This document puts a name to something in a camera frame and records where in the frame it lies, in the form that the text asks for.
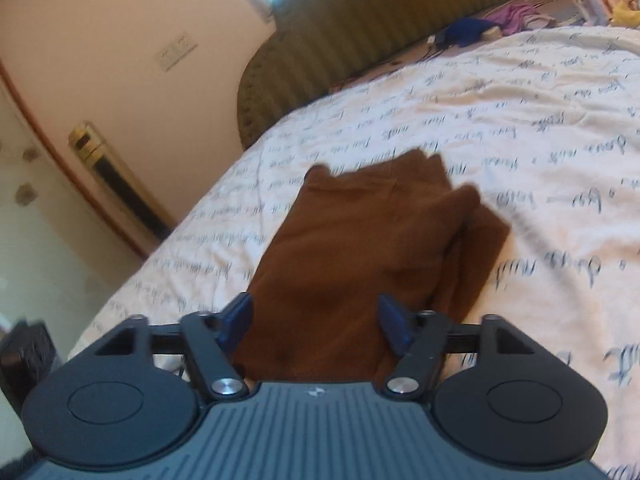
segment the yellow cloth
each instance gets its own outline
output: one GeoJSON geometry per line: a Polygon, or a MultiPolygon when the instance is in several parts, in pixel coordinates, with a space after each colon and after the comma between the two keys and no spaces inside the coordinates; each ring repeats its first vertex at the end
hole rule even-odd
{"type": "Polygon", "coordinates": [[[614,27],[640,27],[640,10],[629,9],[626,2],[620,2],[612,9],[611,25],[614,27]]]}

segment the ribbed surface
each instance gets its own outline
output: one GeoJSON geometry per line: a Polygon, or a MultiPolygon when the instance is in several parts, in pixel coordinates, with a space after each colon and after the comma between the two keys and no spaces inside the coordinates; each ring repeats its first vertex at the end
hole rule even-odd
{"type": "Polygon", "coordinates": [[[242,145],[289,111],[458,18],[507,0],[273,0],[277,33],[238,89],[242,145]]]}
{"type": "Polygon", "coordinates": [[[153,464],[97,474],[46,463],[30,479],[607,478],[589,463],[539,473],[496,468],[443,441],[416,404],[383,399],[364,383],[330,384],[321,389],[315,384],[264,384],[249,400],[210,410],[190,441],[153,464]]]}

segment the circular pad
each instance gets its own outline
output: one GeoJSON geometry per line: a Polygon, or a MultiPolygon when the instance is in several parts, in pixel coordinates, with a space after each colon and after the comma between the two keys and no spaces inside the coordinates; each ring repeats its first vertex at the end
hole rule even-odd
{"type": "Polygon", "coordinates": [[[117,424],[139,412],[144,399],[135,386],[99,381],[78,388],[68,408],[75,418],[88,424],[117,424]]]}
{"type": "Polygon", "coordinates": [[[71,467],[118,468],[172,448],[194,425],[190,385],[128,356],[70,361],[40,383],[22,423],[44,456],[71,467]]]}
{"type": "Polygon", "coordinates": [[[536,381],[509,381],[494,386],[487,402],[495,413],[511,422],[544,422],[558,414],[562,397],[536,381]]]}
{"type": "Polygon", "coordinates": [[[436,389],[431,413],[466,452],[524,468],[589,458],[607,423],[597,389],[553,362],[479,365],[459,372],[436,389]]]}

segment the logo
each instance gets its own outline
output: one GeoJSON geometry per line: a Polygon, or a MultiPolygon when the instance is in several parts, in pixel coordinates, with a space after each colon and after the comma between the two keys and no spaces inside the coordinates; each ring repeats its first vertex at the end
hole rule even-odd
{"type": "Polygon", "coordinates": [[[321,388],[320,386],[316,386],[315,388],[307,390],[306,393],[307,395],[310,395],[317,399],[318,397],[322,397],[326,393],[326,390],[324,388],[321,388]]]}

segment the wooden trim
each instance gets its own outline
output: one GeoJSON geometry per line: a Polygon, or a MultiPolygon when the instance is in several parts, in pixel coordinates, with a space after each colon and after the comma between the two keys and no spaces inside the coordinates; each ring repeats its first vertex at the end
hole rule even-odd
{"type": "Polygon", "coordinates": [[[137,256],[139,256],[143,260],[146,260],[149,256],[148,253],[142,247],[140,247],[140,245],[133,238],[131,238],[107,213],[102,205],[91,195],[88,188],[80,181],[78,176],[71,170],[62,156],[56,151],[53,143],[49,140],[49,137],[45,135],[43,129],[40,127],[40,124],[34,117],[33,113],[26,105],[21,95],[18,93],[18,89],[16,88],[14,82],[11,80],[11,77],[9,76],[4,63],[2,62],[2,59],[0,59],[0,78],[2,78],[2,80],[4,81],[4,84],[6,85],[9,94],[11,94],[15,105],[24,116],[24,119],[33,130],[33,133],[44,146],[44,148],[49,152],[49,155],[58,165],[60,171],[62,171],[62,173],[71,181],[74,187],[89,203],[89,205],[98,214],[98,216],[105,222],[105,224],[107,224],[111,228],[111,230],[113,230],[113,232],[115,232],[131,248],[131,250],[137,254],[137,256]]]}

